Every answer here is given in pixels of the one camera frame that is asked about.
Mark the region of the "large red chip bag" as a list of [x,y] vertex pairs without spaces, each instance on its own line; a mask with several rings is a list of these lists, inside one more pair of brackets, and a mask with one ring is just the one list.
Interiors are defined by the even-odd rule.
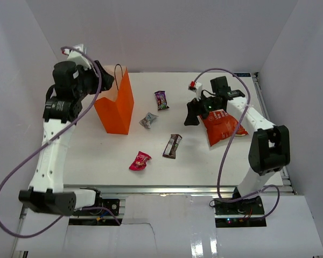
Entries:
[[199,118],[206,128],[210,147],[230,138],[238,124],[238,121],[224,110],[211,111],[206,119],[202,116]]

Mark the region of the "purple candy bar wrapper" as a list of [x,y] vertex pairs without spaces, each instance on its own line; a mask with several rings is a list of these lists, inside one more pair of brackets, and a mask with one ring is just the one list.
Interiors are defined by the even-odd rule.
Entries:
[[157,101],[157,110],[158,111],[163,111],[163,110],[167,110],[170,108],[167,104],[165,91],[156,91],[154,93],[154,95],[155,95],[155,98]]

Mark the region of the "brown chocolate bar wrapper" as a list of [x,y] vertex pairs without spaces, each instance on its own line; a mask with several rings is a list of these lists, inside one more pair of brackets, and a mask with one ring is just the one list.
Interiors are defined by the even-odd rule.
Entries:
[[180,134],[171,134],[170,139],[164,149],[163,157],[166,157],[169,159],[175,159],[176,151],[178,149],[178,146],[181,140],[182,140],[182,136]]

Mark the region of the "silver snack packet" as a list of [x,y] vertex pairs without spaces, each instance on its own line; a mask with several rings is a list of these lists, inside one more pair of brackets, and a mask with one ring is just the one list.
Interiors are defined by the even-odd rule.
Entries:
[[158,118],[158,115],[152,114],[148,112],[146,116],[139,121],[139,124],[142,125],[146,129],[151,128],[151,124]]

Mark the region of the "red snack packet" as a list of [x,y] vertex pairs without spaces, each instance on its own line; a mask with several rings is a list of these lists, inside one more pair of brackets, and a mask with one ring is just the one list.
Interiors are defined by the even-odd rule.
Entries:
[[139,151],[129,169],[132,171],[144,170],[147,166],[147,162],[151,159],[152,157],[149,154]]

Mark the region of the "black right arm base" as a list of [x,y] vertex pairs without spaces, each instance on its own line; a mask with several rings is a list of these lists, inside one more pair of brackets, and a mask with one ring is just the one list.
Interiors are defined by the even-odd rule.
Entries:
[[261,197],[224,203],[218,198],[209,202],[214,209],[216,228],[266,227]]

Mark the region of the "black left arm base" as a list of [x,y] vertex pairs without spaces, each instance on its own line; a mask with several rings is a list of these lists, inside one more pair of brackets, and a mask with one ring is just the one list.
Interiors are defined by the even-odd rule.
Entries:
[[95,216],[97,221],[119,221],[120,204],[120,200],[116,198],[100,198],[93,206],[83,207],[79,211],[84,216]]

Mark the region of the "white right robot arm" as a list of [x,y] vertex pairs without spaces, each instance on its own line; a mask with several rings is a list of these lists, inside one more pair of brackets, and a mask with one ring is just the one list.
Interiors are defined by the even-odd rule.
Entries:
[[289,129],[277,126],[264,118],[250,105],[250,95],[233,90],[225,76],[211,80],[212,93],[207,97],[201,83],[192,81],[188,89],[196,97],[187,103],[186,126],[199,125],[200,118],[207,118],[212,111],[223,110],[234,117],[251,137],[248,154],[249,170],[235,188],[232,197],[233,210],[247,213],[254,198],[266,186],[269,178],[290,163]]

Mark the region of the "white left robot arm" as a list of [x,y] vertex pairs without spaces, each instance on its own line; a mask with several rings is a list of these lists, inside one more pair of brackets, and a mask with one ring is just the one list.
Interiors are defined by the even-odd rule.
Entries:
[[71,216],[85,207],[90,214],[102,211],[103,201],[92,189],[64,190],[63,173],[66,154],[76,119],[82,112],[82,100],[88,95],[111,89],[114,77],[99,61],[99,69],[87,68],[74,61],[54,65],[54,84],[46,93],[43,112],[43,145],[33,179],[18,199],[34,212]]

